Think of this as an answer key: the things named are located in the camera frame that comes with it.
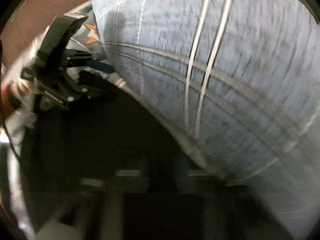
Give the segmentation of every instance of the brown wall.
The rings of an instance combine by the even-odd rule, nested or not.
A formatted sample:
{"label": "brown wall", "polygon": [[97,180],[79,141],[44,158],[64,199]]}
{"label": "brown wall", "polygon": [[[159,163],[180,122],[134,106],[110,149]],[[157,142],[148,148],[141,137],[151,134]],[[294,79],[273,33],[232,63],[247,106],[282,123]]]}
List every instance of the brown wall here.
{"label": "brown wall", "polygon": [[3,63],[10,67],[17,56],[57,14],[63,14],[88,0],[26,0],[9,22],[0,38],[3,43]]}

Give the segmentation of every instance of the gray fabric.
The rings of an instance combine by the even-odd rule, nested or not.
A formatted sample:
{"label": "gray fabric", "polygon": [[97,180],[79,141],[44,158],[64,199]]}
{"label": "gray fabric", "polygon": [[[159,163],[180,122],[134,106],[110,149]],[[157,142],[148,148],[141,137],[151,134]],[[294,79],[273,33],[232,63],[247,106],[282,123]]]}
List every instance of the gray fabric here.
{"label": "gray fabric", "polygon": [[[223,3],[210,1],[200,37],[199,67],[191,77],[200,87],[199,68],[206,68]],[[119,75],[141,101],[184,132],[186,63],[203,0],[92,4],[101,41],[109,42],[103,44],[106,56]],[[308,234],[320,211],[319,41],[319,27],[298,0],[234,0],[196,142],[209,168],[218,162],[230,183],[250,185],[297,239]],[[131,46],[137,44],[187,60]],[[199,90],[191,87],[191,137],[198,100]]]}

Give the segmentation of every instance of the black cable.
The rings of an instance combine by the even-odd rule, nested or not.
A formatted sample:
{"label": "black cable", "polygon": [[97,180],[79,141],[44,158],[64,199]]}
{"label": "black cable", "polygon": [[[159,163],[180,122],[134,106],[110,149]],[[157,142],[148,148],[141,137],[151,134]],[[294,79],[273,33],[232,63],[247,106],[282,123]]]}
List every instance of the black cable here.
{"label": "black cable", "polygon": [[[0,40],[0,62],[2,64],[2,41]],[[10,134],[8,132],[8,129],[7,129],[7,126],[5,124],[5,120],[4,120],[4,108],[3,108],[3,103],[2,103],[2,95],[1,95],[1,83],[2,83],[2,73],[1,73],[1,69],[0,69],[0,115],[2,116],[2,127],[4,129],[4,132],[5,134],[7,135],[8,137],[8,140],[9,140],[9,144],[10,144],[10,148],[14,154],[14,156],[16,157],[17,161],[19,162],[20,164],[20,157],[19,155],[17,154],[16,152],[16,149],[14,148],[13,146],[13,143],[12,143],[12,140],[11,140],[11,137],[10,137]]]}

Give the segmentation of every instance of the orange logo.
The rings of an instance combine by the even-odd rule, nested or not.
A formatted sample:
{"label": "orange logo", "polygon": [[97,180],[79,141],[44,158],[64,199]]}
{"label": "orange logo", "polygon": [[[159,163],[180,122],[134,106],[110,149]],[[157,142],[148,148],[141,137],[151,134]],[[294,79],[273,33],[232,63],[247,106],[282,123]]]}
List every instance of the orange logo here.
{"label": "orange logo", "polygon": [[84,26],[86,26],[90,30],[87,35],[89,39],[84,43],[85,45],[100,41],[97,28],[94,25],[86,23]]}

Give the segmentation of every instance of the thin black wire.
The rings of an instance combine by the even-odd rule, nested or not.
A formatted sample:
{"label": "thin black wire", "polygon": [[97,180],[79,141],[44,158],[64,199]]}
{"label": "thin black wire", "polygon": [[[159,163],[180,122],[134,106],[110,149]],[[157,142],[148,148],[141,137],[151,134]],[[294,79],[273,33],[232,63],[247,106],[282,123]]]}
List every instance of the thin black wire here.
{"label": "thin black wire", "polygon": [[[0,63],[2,63],[2,41],[0,40]],[[1,95],[1,83],[2,83],[2,73],[1,73],[1,69],[0,69],[0,115],[2,116],[2,127],[4,129],[4,132],[6,133],[8,140],[9,140],[9,144],[10,144],[10,148],[14,154],[14,156],[16,157],[17,161],[20,164],[20,157],[16,152],[16,149],[14,148],[14,145],[12,143],[10,134],[8,132],[7,126],[5,124],[5,120],[4,120],[4,108],[3,108],[3,103],[2,103],[2,95]]]}

